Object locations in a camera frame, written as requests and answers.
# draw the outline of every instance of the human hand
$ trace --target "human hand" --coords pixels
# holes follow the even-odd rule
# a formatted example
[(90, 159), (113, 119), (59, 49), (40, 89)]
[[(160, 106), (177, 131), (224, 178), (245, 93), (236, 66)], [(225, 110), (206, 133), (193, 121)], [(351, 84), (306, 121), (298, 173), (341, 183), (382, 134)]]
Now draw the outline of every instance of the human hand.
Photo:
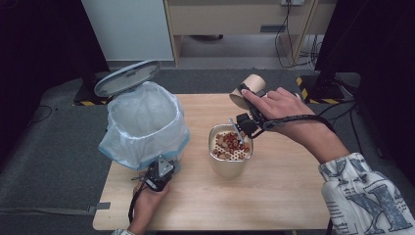
[[(135, 186), (133, 196), (139, 190), (140, 186), (141, 182)], [(157, 207), (169, 191), (169, 183), (165, 185), (161, 192), (155, 192), (149, 188), (144, 189), (135, 202), (134, 218), (128, 227), (128, 231), (134, 233), (135, 235), (144, 235), (153, 218), (153, 215), (157, 210)]]
[[(300, 99), (286, 89), (279, 87), (258, 97), (243, 89), (242, 95), (268, 119), (300, 115), (314, 115), (314, 112)], [(304, 146), (321, 163), (349, 154), (338, 136), (325, 124), (315, 120), (296, 120), (275, 126), (277, 131)]]

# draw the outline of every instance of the cup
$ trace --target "cup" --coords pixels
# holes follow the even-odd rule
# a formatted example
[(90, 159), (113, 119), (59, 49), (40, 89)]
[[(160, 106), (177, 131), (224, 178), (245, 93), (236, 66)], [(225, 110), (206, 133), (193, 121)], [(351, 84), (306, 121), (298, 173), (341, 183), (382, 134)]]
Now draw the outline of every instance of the cup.
[[(265, 81), (262, 79), (262, 77), (251, 74), (248, 76), (243, 83), (245, 83), (253, 93), (256, 93), (260, 90), (265, 89)], [(248, 110), (248, 106), (244, 101), (244, 97), (242, 96), (241, 92), (236, 88), (231, 94), (229, 94), (229, 97), (235, 103), (239, 108)]]
[[(253, 154), (254, 151), (254, 145), (253, 145), (253, 140), (248, 138), (247, 136), (244, 138), (244, 141), (246, 143), (248, 143), (248, 145), (250, 146), (250, 150), (248, 152), (244, 152), (242, 151), (242, 153), (244, 154), (244, 158), (241, 160), (224, 160), (219, 158), (214, 152), (213, 150), (217, 147), (216, 144), (216, 135), (217, 134), (225, 134), (225, 133), (229, 133), (229, 132), (235, 132), (234, 126), (232, 124), (220, 124), (215, 126), (211, 131), (210, 131), (210, 135), (208, 138), (208, 149), (209, 149), (209, 153), (210, 153), (210, 165), (212, 167), (212, 169), (219, 174), (220, 176), (224, 177), (224, 178), (235, 178), (238, 175), (240, 175), (244, 169), (245, 166), (248, 162), (248, 159), (251, 157), (251, 155)], [(234, 159), (236, 159), (236, 155), (241, 155), (241, 151), (238, 150), (235, 155), (233, 156)]]

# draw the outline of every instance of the person's arm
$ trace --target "person's arm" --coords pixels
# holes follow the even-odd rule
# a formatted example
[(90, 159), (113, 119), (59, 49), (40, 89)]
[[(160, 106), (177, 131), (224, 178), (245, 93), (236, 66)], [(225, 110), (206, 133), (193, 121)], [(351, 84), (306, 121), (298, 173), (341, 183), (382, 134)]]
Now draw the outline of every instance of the person's arm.
[[(140, 185), (137, 185), (133, 190), (133, 195), (139, 189)], [(155, 214), (157, 207), (161, 203), (165, 195), (170, 191), (169, 184), (164, 187), (161, 192), (155, 192), (149, 188), (143, 190), (140, 193), (137, 201), (134, 205), (134, 218), (127, 230), (118, 229), (113, 235), (144, 235), (146, 233), (147, 227), (152, 221), (153, 215)]]
[[(261, 98), (247, 90), (242, 94), (268, 119), (314, 115), (283, 88)], [(415, 220), (399, 190), (363, 156), (351, 154), (325, 124), (299, 120), (274, 130), (302, 144), (321, 163), (326, 181), (321, 191), (337, 234), (415, 234)]]

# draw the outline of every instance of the food pieces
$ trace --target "food pieces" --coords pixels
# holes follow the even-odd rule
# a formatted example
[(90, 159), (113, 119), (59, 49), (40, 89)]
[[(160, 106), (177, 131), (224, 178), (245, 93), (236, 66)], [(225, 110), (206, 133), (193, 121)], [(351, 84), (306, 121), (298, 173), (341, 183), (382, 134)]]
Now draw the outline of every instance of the food pieces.
[(241, 144), (236, 132), (224, 131), (216, 134), (212, 153), (222, 160), (237, 161), (243, 160), (250, 150), (250, 144), (248, 142)]

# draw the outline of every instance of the sleeve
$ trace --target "sleeve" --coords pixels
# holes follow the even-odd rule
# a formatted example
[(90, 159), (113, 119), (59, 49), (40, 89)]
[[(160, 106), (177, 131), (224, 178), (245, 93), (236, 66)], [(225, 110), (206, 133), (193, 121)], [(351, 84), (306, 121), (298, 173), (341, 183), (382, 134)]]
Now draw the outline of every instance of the sleeve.
[(134, 233), (126, 230), (126, 229), (117, 229), (111, 235), (134, 235)]
[(360, 154), (322, 164), (321, 190), (338, 234), (415, 234), (399, 190)]

